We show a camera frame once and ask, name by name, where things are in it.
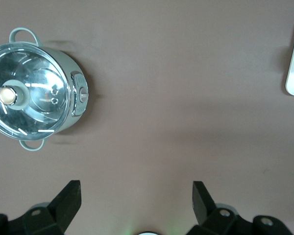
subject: pot handle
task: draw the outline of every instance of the pot handle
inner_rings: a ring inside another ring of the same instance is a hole
[[[40,145],[39,147],[37,147],[37,148],[29,147],[29,146],[25,143],[25,141],[20,141],[20,145],[21,145],[24,149],[26,149],[26,150],[28,150],[28,151],[38,151],[39,149],[41,149],[41,148],[45,145],[46,140],[47,140],[47,139],[43,139],[41,145]]]
[[[27,31],[27,32],[29,32],[34,37],[34,39],[36,41],[36,43],[30,43],[30,42],[26,42],[26,43],[32,44],[32,45],[37,46],[37,47],[42,47],[43,46],[42,42],[40,41],[40,39],[37,37],[37,35],[33,31],[31,31],[28,28],[23,28],[23,27],[15,28],[15,29],[13,29],[11,31],[10,37],[9,37],[9,42],[10,43],[14,43],[15,42],[15,36],[20,31]]]

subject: pot body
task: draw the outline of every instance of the pot body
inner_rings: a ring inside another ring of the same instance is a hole
[[[36,43],[16,42],[23,30]],[[0,46],[0,132],[18,139],[25,149],[40,149],[50,135],[76,123],[87,101],[88,86],[78,64],[44,47],[29,29],[14,29],[10,43]],[[42,140],[38,148],[25,142],[36,140]]]

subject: lid knob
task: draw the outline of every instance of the lid knob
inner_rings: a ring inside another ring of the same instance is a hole
[[[0,88],[0,102],[4,105],[11,105],[16,101],[17,94],[11,87]]]

